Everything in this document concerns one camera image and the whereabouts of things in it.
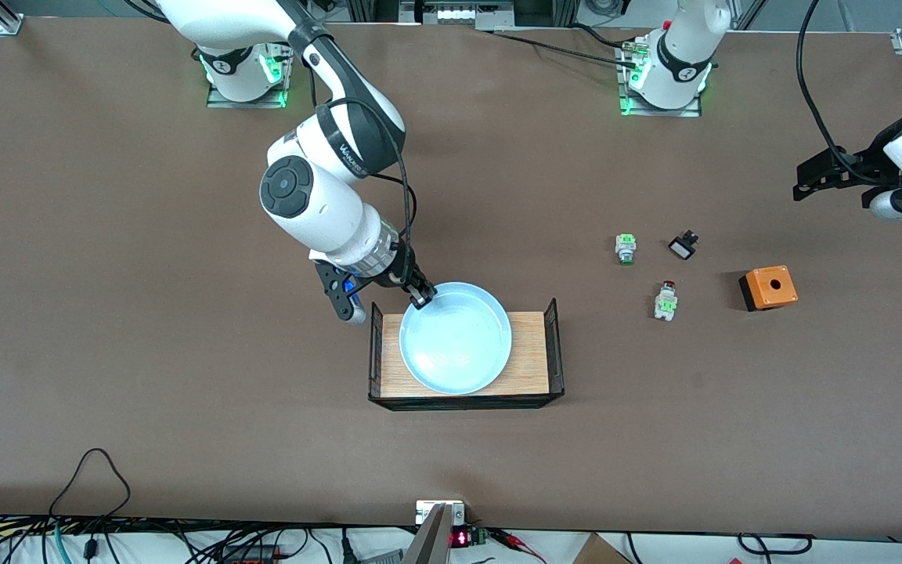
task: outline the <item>black cable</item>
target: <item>black cable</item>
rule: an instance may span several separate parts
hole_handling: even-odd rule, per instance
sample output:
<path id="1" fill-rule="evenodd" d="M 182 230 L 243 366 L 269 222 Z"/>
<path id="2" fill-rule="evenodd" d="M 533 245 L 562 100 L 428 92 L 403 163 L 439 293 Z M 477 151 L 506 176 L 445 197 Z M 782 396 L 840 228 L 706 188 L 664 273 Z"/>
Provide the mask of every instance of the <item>black cable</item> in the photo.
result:
<path id="1" fill-rule="evenodd" d="M 383 181 L 394 182 L 394 183 L 402 183 L 401 179 L 397 179 L 394 176 L 389 175 L 372 175 L 373 178 L 383 179 Z M 413 225 L 413 222 L 416 221 L 416 192 L 414 192 L 413 187 L 409 186 L 409 197 L 412 200 L 412 211 L 409 214 L 409 225 Z M 403 235 L 405 230 L 400 231 L 399 235 Z"/>
<path id="2" fill-rule="evenodd" d="M 312 107 L 319 106 L 319 100 L 316 98 L 316 74 L 312 72 L 312 68 L 308 68 L 308 89 L 312 90 Z"/>
<path id="3" fill-rule="evenodd" d="M 19 545 L 21 545 L 23 543 L 23 541 L 26 540 L 27 535 L 29 535 L 30 531 L 32 531 L 32 530 L 33 530 L 32 528 L 25 529 L 23 531 L 23 534 L 19 536 L 19 540 L 16 541 L 15 543 L 10 544 L 9 552 L 7 552 L 6 557 L 3 558 L 2 564 L 10 564 L 10 562 L 12 561 L 13 553 L 16 552 L 16 549 L 19 548 Z"/>
<path id="4" fill-rule="evenodd" d="M 107 464 L 110 464 L 110 470 L 114 472 L 114 475 L 121 481 L 121 485 L 124 486 L 124 499 L 120 504 L 117 505 L 114 509 L 103 514 L 103 519 L 110 518 L 114 513 L 118 512 L 123 508 L 130 499 L 132 499 L 132 487 L 128 485 L 128 481 L 124 479 L 121 472 L 117 470 L 116 465 L 114 464 L 114 459 L 110 457 L 110 453 L 107 453 L 106 450 L 100 449 L 99 446 L 94 446 L 92 449 L 86 450 L 85 454 L 82 454 L 82 458 L 79 458 L 78 465 L 75 467 L 75 472 L 73 472 L 72 477 L 68 479 L 68 484 L 65 484 L 65 487 L 61 490 L 61 493 L 58 493 L 57 497 L 54 497 L 54 501 L 51 502 L 50 507 L 47 507 L 47 515 L 55 520 L 58 519 L 57 514 L 54 513 L 54 506 L 58 502 L 60 502 L 61 497 L 64 497 L 65 494 L 68 493 L 68 489 L 72 487 L 72 484 L 75 482 L 75 478 L 78 477 L 78 473 L 82 470 L 82 465 L 85 464 L 85 460 L 89 457 L 90 454 L 100 453 L 106 457 Z"/>
<path id="5" fill-rule="evenodd" d="M 190 553 L 190 557 L 197 557 L 197 549 L 194 548 L 193 544 L 190 543 L 189 539 L 186 538 L 186 533 L 183 532 L 183 528 L 180 527 L 179 522 L 173 522 L 176 527 L 176 536 L 179 537 L 180 541 L 182 541 L 186 545 L 187 552 Z"/>
<path id="6" fill-rule="evenodd" d="M 47 527 L 44 527 L 40 532 L 40 554 L 44 558 L 44 564 L 48 564 L 47 562 Z"/>
<path id="7" fill-rule="evenodd" d="M 803 71 L 803 47 L 806 44 L 806 29 L 809 29 L 810 20 L 813 18 L 813 11 L 817 8 L 817 4 L 819 3 L 820 0 L 812 0 L 810 2 L 810 8 L 806 11 L 806 17 L 803 18 L 803 24 L 799 26 L 799 39 L 796 42 L 796 78 L 799 79 L 799 90 L 802 90 L 803 99 L 806 100 L 806 106 L 810 107 L 810 112 L 813 114 L 813 120 L 817 122 L 817 128 L 820 129 L 820 135 L 823 136 L 824 141 L 827 142 L 827 149 L 830 150 L 834 160 L 838 161 L 838 163 L 841 164 L 841 167 L 843 167 L 845 171 L 848 171 L 849 175 L 852 175 L 852 178 L 859 179 L 859 181 L 866 183 L 868 186 L 880 186 L 880 182 L 856 172 L 855 168 L 852 168 L 852 165 L 848 163 L 848 160 L 845 160 L 845 158 L 842 157 L 841 150 L 838 149 L 837 143 L 834 143 L 834 138 L 832 138 L 830 132 L 827 131 L 827 125 L 824 124 L 824 119 L 820 116 L 820 110 L 817 108 L 817 104 L 813 102 L 813 97 L 810 96 L 809 87 L 806 86 L 806 75 Z"/>
<path id="8" fill-rule="evenodd" d="M 744 542 L 745 538 L 752 538 L 752 539 L 758 541 L 758 544 L 761 545 L 761 549 L 755 550 L 755 549 L 752 549 L 751 547 L 747 546 L 747 543 Z M 741 534 L 737 535 L 737 544 L 740 545 L 741 549 L 744 549 L 744 551 L 748 552 L 749 554 L 753 554 L 755 556 L 763 556 L 765 558 L 766 564 L 772 564 L 772 561 L 770 560 L 770 557 L 772 557 L 772 555 L 798 556 L 799 554 L 806 554 L 807 552 L 809 552 L 810 549 L 813 548 L 813 537 L 810 537 L 810 536 L 798 536 L 798 537 L 786 536 L 786 537 L 781 537 L 781 538 L 805 540 L 806 545 L 799 547 L 797 549 L 794 549 L 794 550 L 777 550 L 777 549 L 769 550 L 769 549 L 767 549 L 767 544 L 765 544 L 765 542 L 763 542 L 763 539 L 760 536 L 755 535 L 754 533 L 741 533 Z"/>
<path id="9" fill-rule="evenodd" d="M 157 6 L 155 6 L 151 2 L 148 2 L 147 0 L 141 0 L 141 3 L 146 4 L 146 6 L 153 9 L 154 12 L 145 10 L 143 7 L 132 2 L 132 0 L 124 0 L 124 3 L 128 4 L 128 6 L 132 7 L 137 13 L 143 15 L 146 18 L 150 18 L 155 21 L 160 21 L 162 23 L 169 23 L 169 20 L 165 19 L 165 15 L 161 15 L 162 14 L 161 10 L 159 10 Z"/>
<path id="10" fill-rule="evenodd" d="M 590 25 L 583 25 L 583 23 L 576 22 L 576 21 L 572 22 L 572 24 L 569 24 L 569 27 L 573 27 L 576 29 L 583 29 L 583 31 L 590 33 L 591 37 L 594 37 L 594 39 L 597 39 L 597 41 L 599 43 L 604 43 L 604 45 L 607 45 L 608 47 L 613 47 L 615 49 L 622 48 L 622 43 L 634 42 L 634 40 L 636 40 L 636 36 L 633 35 L 629 39 L 623 39 L 621 42 L 610 42 L 608 39 L 604 39 L 604 36 L 597 33 L 597 30 L 590 27 Z"/>
<path id="11" fill-rule="evenodd" d="M 406 224 L 404 231 L 406 232 L 406 253 L 408 254 L 412 250 L 412 243 L 411 243 L 411 239 L 410 239 L 410 228 L 412 228 L 412 225 L 409 222 L 409 219 L 411 216 L 410 192 L 412 192 L 412 190 L 409 188 L 409 179 L 407 178 L 407 175 L 406 175 L 406 163 L 402 158 L 402 151 L 399 149 L 399 144 L 396 142 L 395 136 L 391 134 L 391 132 L 389 131 L 388 128 L 386 128 L 385 121 L 383 121 L 382 117 L 380 115 L 378 115 L 378 112 L 375 111 L 375 108 L 372 108 L 371 104 L 366 103 L 366 101 L 361 100 L 361 99 L 351 99 L 351 97 L 345 97 L 344 99 L 336 99 L 336 100 L 330 101 L 330 103 L 327 104 L 327 107 L 332 108 L 332 107 L 340 106 L 340 104 L 344 104 L 344 103 L 347 103 L 347 104 L 353 103 L 356 106 L 364 108 L 364 110 L 366 112 L 368 112 L 368 114 L 371 114 L 371 117 L 373 119 L 375 119 L 376 123 L 378 124 L 378 128 L 382 132 L 385 132 L 385 136 L 386 136 L 386 138 L 389 139 L 389 143 L 391 144 L 391 151 L 393 151 L 393 153 L 395 153 L 396 160 L 399 163 L 399 175 L 402 176 L 403 215 L 404 215 L 405 224 Z M 403 261 L 402 275 L 399 277 L 400 281 L 403 283 L 406 282 L 406 278 L 409 276 L 409 263 L 410 262 L 411 261 L 408 261 L 408 260 Z"/>
<path id="12" fill-rule="evenodd" d="M 616 64 L 616 65 L 619 65 L 619 67 L 625 67 L 625 68 L 636 68 L 636 64 L 633 63 L 633 62 L 631 62 L 631 61 L 626 61 L 626 60 L 611 60 L 611 58 L 608 58 L 608 57 L 601 57 L 601 56 L 598 56 L 598 55 L 591 55 L 591 54 L 589 54 L 589 53 L 582 53 L 582 52 L 580 52 L 580 51 L 573 51 L 572 49 L 566 49 L 566 48 L 559 47 L 559 46 L 556 46 L 556 45 L 549 45 L 548 43 L 536 42 L 536 40 L 534 40 L 534 39 L 528 39 L 528 38 L 526 38 L 526 37 L 517 37 L 517 36 L 515 36 L 515 35 L 503 35 L 503 34 L 500 34 L 500 33 L 492 33 L 492 34 L 493 34 L 494 36 L 502 37 L 502 38 L 504 38 L 504 39 L 510 39 L 512 42 L 521 42 L 521 43 L 527 43 L 527 44 L 529 44 L 529 45 L 534 45 L 535 47 L 544 47 L 544 48 L 547 48 L 547 49 L 551 49 L 551 50 L 554 50 L 554 51 L 558 51 L 558 52 L 560 52 L 560 53 L 565 53 L 565 54 L 567 54 L 567 55 L 572 55 L 572 56 L 574 56 L 574 57 L 582 57 L 582 58 L 586 58 L 586 60 L 595 60 L 595 61 L 606 62 L 606 63 L 608 63 L 608 64 Z"/>
<path id="13" fill-rule="evenodd" d="M 626 533 L 626 536 L 629 537 L 629 550 L 633 553 L 633 559 L 636 559 L 636 564 L 642 564 L 642 561 L 636 552 L 636 543 L 633 542 L 633 534 Z"/>
<path id="14" fill-rule="evenodd" d="M 273 546 L 276 546 L 276 542 L 278 542 L 280 540 L 280 533 L 282 533 L 283 531 L 285 531 L 285 529 L 281 529 L 280 532 L 276 535 L 276 539 L 273 540 Z M 296 555 L 298 552 L 301 552 L 301 550 L 304 550 L 305 545 L 308 544 L 308 529 L 304 529 L 304 531 L 305 531 L 305 539 L 304 539 L 304 541 L 301 542 L 301 546 L 298 547 L 298 549 L 296 551 L 291 552 L 290 554 L 282 554 L 282 555 L 280 555 L 280 557 L 276 557 L 275 560 L 287 560 L 287 558 L 290 558 L 291 556 Z"/>
<path id="15" fill-rule="evenodd" d="M 326 560 L 329 561 L 329 564 L 333 564 L 333 557 L 329 555 L 329 549 L 326 548 L 326 545 L 323 544 L 323 542 L 321 540 L 316 539 L 316 535 L 315 535 L 314 531 L 312 531 L 311 529 L 307 529 L 307 531 L 308 531 L 308 535 L 310 537 L 312 537 L 312 540 L 314 540 L 316 543 L 319 543 L 319 546 L 323 547 L 323 550 L 326 551 Z"/>
<path id="16" fill-rule="evenodd" d="M 117 559 L 117 551 L 114 550 L 114 544 L 110 543 L 110 532 L 103 529 L 103 538 L 106 539 L 106 548 L 110 549 L 110 556 L 114 557 L 114 564 L 121 564 L 121 560 Z"/>

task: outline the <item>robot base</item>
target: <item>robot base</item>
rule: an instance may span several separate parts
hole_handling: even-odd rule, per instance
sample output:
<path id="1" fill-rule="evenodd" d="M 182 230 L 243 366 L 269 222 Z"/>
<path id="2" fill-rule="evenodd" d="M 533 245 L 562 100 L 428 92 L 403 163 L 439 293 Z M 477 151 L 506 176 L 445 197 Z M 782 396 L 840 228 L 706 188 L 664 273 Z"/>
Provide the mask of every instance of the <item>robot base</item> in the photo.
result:
<path id="1" fill-rule="evenodd" d="M 261 108 L 261 110 L 278 110 L 287 107 L 287 90 L 290 88 L 291 56 L 290 47 L 272 44 L 269 45 L 269 54 L 282 58 L 282 61 L 273 61 L 268 64 L 265 71 L 271 74 L 279 74 L 280 82 L 271 86 L 263 96 L 250 101 L 232 101 L 222 96 L 214 85 L 207 90 L 207 107 L 212 108 Z"/>
<path id="2" fill-rule="evenodd" d="M 637 37 L 636 43 L 647 42 L 647 37 Z M 626 53 L 622 49 L 615 49 L 615 58 L 617 60 L 633 61 L 636 64 L 641 62 L 641 54 Z M 666 115 L 670 118 L 699 118 L 702 115 L 702 98 L 701 93 L 695 94 L 695 99 L 687 106 L 677 108 L 676 110 L 665 110 L 665 108 L 652 106 L 651 103 L 645 101 L 644 97 L 638 92 L 630 89 L 629 82 L 633 80 L 636 69 L 619 67 L 615 65 L 617 74 L 619 75 L 619 103 L 622 106 L 622 115 Z"/>

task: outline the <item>wire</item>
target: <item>wire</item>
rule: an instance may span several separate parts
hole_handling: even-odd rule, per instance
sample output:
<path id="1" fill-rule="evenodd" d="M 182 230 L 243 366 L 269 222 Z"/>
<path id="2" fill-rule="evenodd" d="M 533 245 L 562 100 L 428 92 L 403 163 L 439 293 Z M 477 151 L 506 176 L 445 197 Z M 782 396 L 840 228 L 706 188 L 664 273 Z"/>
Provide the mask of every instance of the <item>wire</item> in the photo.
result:
<path id="1" fill-rule="evenodd" d="M 273 540 L 273 546 L 276 546 L 276 542 L 280 539 L 280 533 L 278 533 L 276 535 L 276 539 Z M 276 560 L 287 560 L 287 558 L 290 558 L 291 556 L 296 555 L 298 552 L 301 552 L 301 550 L 304 550 L 305 545 L 307 545 L 307 544 L 308 544 L 308 529 L 305 529 L 305 539 L 304 539 L 304 541 L 301 542 L 301 546 L 298 547 L 298 549 L 296 551 L 291 552 L 290 554 L 280 555 L 280 557 L 276 558 Z"/>
<path id="2" fill-rule="evenodd" d="M 541 560 L 541 564 L 548 564 L 548 562 L 545 562 L 545 559 L 541 557 L 541 554 L 538 554 L 536 551 L 533 551 L 530 548 L 524 547 L 521 552 L 536 557 L 538 560 Z"/>
<path id="3" fill-rule="evenodd" d="M 761 545 L 761 549 L 755 550 L 755 549 L 752 549 L 751 547 L 747 546 L 747 543 L 744 542 L 745 538 L 752 538 L 752 539 L 758 541 L 758 544 Z M 744 549 L 745 552 L 751 553 L 755 556 L 763 556 L 765 558 L 766 564 L 772 564 L 772 561 L 770 560 L 770 557 L 772 557 L 772 555 L 798 556 L 799 554 L 806 554 L 807 552 L 809 552 L 810 549 L 813 548 L 813 537 L 810 537 L 810 536 L 805 536 L 805 535 L 798 536 L 798 537 L 784 536 L 781 538 L 787 538 L 787 539 L 794 538 L 794 539 L 805 540 L 806 545 L 799 547 L 795 550 L 777 550 L 777 549 L 769 550 L 769 549 L 767 549 L 767 544 L 765 544 L 765 542 L 763 542 L 763 539 L 760 536 L 755 535 L 754 533 L 741 533 L 741 534 L 737 535 L 737 544 L 740 545 L 740 548 Z"/>
<path id="4" fill-rule="evenodd" d="M 583 23 L 575 22 L 575 21 L 572 22 L 572 24 L 569 24 L 569 27 L 573 27 L 576 29 L 583 29 L 583 31 L 590 33 L 591 37 L 594 37 L 594 39 L 597 39 L 597 41 L 599 43 L 607 45 L 608 47 L 613 47 L 615 49 L 622 48 L 622 43 L 634 42 L 634 40 L 636 40 L 636 36 L 633 35 L 629 39 L 623 39 L 621 42 L 610 42 L 608 39 L 604 39 L 604 36 L 597 33 L 597 30 L 594 30 L 592 27 L 590 27 L 590 25 L 583 25 Z"/>
<path id="5" fill-rule="evenodd" d="M 312 68 L 308 68 L 308 89 L 312 90 L 312 107 L 319 107 L 319 101 L 316 99 L 316 74 L 312 72 Z"/>
<path id="6" fill-rule="evenodd" d="M 137 13 L 143 15 L 146 18 L 150 18 L 155 21 L 160 21 L 162 23 L 169 23 L 169 20 L 165 19 L 165 15 L 162 15 L 162 11 L 159 10 L 158 7 L 155 6 L 153 3 L 148 2 L 148 0 L 141 0 L 141 3 L 148 6 L 148 8 L 154 10 L 153 12 L 145 10 L 143 7 L 132 2 L 132 0 L 124 0 L 124 3 L 128 4 L 128 6 L 132 7 Z"/>
<path id="7" fill-rule="evenodd" d="M 397 179 L 394 176 L 389 175 L 372 175 L 372 178 L 383 179 L 383 181 L 389 181 L 394 183 L 402 183 L 401 179 Z M 416 192 L 414 192 L 413 187 L 409 186 L 409 197 L 411 200 L 412 210 L 409 214 L 409 225 L 413 225 L 413 222 L 416 221 Z M 403 235 L 406 230 L 402 230 L 399 232 L 399 235 Z"/>
<path id="8" fill-rule="evenodd" d="M 813 120 L 817 122 L 817 128 L 820 129 L 820 135 L 823 136 L 824 141 L 827 142 L 827 149 L 830 150 L 834 160 L 838 161 L 838 164 L 841 164 L 841 167 L 843 167 L 845 171 L 848 171 L 848 174 L 852 175 L 852 178 L 859 179 L 859 181 L 866 183 L 868 186 L 880 186 L 880 182 L 856 172 L 855 168 L 852 168 L 852 165 L 848 163 L 848 160 L 845 160 L 841 155 L 841 150 L 838 149 L 837 143 L 834 143 L 834 138 L 832 138 L 830 132 L 827 131 L 827 125 L 824 124 L 824 119 L 820 116 L 820 110 L 817 108 L 817 104 L 813 102 L 813 97 L 810 96 L 809 87 L 806 86 L 806 75 L 803 71 L 803 47 L 806 44 L 806 29 L 809 29 L 810 20 L 813 18 L 813 11 L 816 10 L 817 4 L 819 3 L 820 0 L 812 0 L 810 2 L 810 8 L 806 11 L 806 17 L 803 18 L 803 24 L 799 26 L 799 39 L 796 42 L 796 78 L 799 79 L 799 90 L 802 90 L 803 99 L 806 100 L 806 106 L 810 107 L 810 112 L 813 114 Z"/>
<path id="9" fill-rule="evenodd" d="M 329 549 L 326 548 L 326 545 L 323 544 L 323 542 L 321 540 L 316 539 L 316 535 L 315 535 L 314 531 L 312 531 L 311 529 L 306 529 L 306 530 L 308 531 L 308 535 L 310 537 L 312 537 L 312 540 L 314 540 L 316 543 L 319 543 L 319 546 L 323 547 L 323 550 L 326 551 L 326 560 L 329 561 L 329 564 L 333 564 L 333 557 L 329 555 Z"/>
<path id="10" fill-rule="evenodd" d="M 61 554 L 61 560 L 65 564 L 72 564 L 72 559 L 68 558 L 68 550 L 65 550 L 65 545 L 61 543 L 61 525 L 59 522 L 54 522 L 54 544 L 58 547 L 58 554 Z"/>
<path id="11" fill-rule="evenodd" d="M 113 10 L 111 10 L 110 7 L 107 6 L 107 4 L 103 3 L 103 0 L 96 0 L 96 3 L 99 4 L 100 8 L 103 8 L 104 10 L 106 10 L 111 16 L 117 15 L 117 13 L 114 12 Z"/>
<path id="12" fill-rule="evenodd" d="M 636 543 L 633 542 L 633 534 L 626 533 L 626 536 L 629 537 L 629 550 L 633 553 L 633 559 L 636 560 L 636 564 L 642 564 L 642 561 L 636 552 Z"/>
<path id="13" fill-rule="evenodd" d="M 132 487 L 128 485 L 128 481 L 124 479 L 121 472 L 117 470 L 116 465 L 114 464 L 114 459 L 110 457 L 110 453 L 107 453 L 106 450 L 100 449 L 99 446 L 94 446 L 92 449 L 86 450 L 85 454 L 82 454 L 82 458 L 79 458 L 78 465 L 75 467 L 75 472 L 73 472 L 72 477 L 68 479 L 68 484 L 65 484 L 65 487 L 61 490 L 61 493 L 58 493 L 57 497 L 54 497 L 54 501 L 51 502 L 50 507 L 47 507 L 47 515 L 51 518 L 57 520 L 58 516 L 54 513 L 54 506 L 61 501 L 61 497 L 64 497 L 65 494 L 68 493 L 68 489 L 72 487 L 72 484 L 75 482 L 75 478 L 78 477 L 78 473 L 82 470 L 82 465 L 85 464 L 85 460 L 89 457 L 90 454 L 100 453 L 106 457 L 107 464 L 110 464 L 110 470 L 114 472 L 114 475 L 121 481 L 121 485 L 124 486 L 124 499 L 120 504 L 117 505 L 114 509 L 103 514 L 103 519 L 109 519 L 111 516 L 114 516 L 114 513 L 118 512 L 123 508 L 130 499 L 132 499 Z"/>
<path id="14" fill-rule="evenodd" d="M 510 39 L 512 42 L 521 42 L 521 43 L 527 43 L 529 45 L 534 45 L 535 47 L 544 47 L 547 49 L 558 51 L 560 53 L 572 55 L 574 57 L 586 58 L 586 60 L 595 60 L 595 61 L 606 62 L 608 64 L 616 64 L 616 65 L 619 65 L 619 67 L 625 67 L 625 68 L 636 68 L 636 64 L 631 61 L 612 60 L 612 58 L 608 58 L 608 57 L 591 55 L 589 53 L 581 53 L 580 51 L 573 51 L 572 49 L 565 49 L 563 47 L 558 47 L 556 45 L 549 45 L 548 43 L 536 42 L 536 40 L 528 39 L 526 37 L 517 37 L 515 35 L 501 35 L 500 33 L 493 33 L 493 32 L 490 32 L 490 33 L 492 33 L 494 36 L 497 36 L 497 37 L 502 37 L 504 39 Z"/>
<path id="15" fill-rule="evenodd" d="M 106 548 L 110 549 L 110 556 L 114 557 L 114 564 L 121 564 L 121 560 L 117 557 L 117 551 L 114 550 L 114 544 L 110 542 L 110 532 L 103 529 L 103 538 L 106 539 Z"/>

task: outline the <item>green led light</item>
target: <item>green led light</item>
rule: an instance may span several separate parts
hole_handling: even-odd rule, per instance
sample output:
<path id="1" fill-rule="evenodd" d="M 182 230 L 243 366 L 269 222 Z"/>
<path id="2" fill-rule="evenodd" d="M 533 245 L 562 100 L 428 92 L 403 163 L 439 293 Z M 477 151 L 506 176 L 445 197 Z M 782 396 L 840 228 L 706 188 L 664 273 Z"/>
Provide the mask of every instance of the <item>green led light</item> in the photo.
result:
<path id="1" fill-rule="evenodd" d="M 273 67 L 276 67 L 276 61 L 272 60 L 271 57 L 260 57 L 260 67 L 264 67 L 266 80 L 269 80 L 270 82 L 277 82 L 280 80 L 280 72 L 273 69 Z"/>

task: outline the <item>table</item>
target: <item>table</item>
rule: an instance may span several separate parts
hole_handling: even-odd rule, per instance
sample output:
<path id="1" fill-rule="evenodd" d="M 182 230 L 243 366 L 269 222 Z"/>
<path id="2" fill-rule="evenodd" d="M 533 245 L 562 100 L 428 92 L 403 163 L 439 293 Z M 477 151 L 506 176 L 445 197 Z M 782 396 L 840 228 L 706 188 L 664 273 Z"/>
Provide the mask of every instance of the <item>table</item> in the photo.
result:
<path id="1" fill-rule="evenodd" d="M 857 189 L 792 203 L 823 147 L 794 35 L 727 36 L 699 119 L 622 117 L 612 68 L 467 29 L 336 35 L 408 126 L 423 271 L 508 310 L 556 297 L 566 396 L 373 406 L 368 327 L 335 319 L 258 206 L 265 148 L 311 114 L 300 72 L 286 110 L 205 110 L 172 29 L 31 18 L 0 40 L 0 513 L 46 511 L 101 446 L 126 515 L 393 524 L 462 497 L 517 528 L 902 536 L 902 224 Z M 812 34 L 806 54 L 839 143 L 902 115 L 885 35 Z M 358 189 L 398 222 L 394 186 Z M 665 248 L 685 229 L 690 261 Z M 741 311 L 740 272 L 774 264 L 799 303 Z M 651 318 L 664 279 L 670 324 Z M 91 461 L 60 511 L 120 496 Z"/>

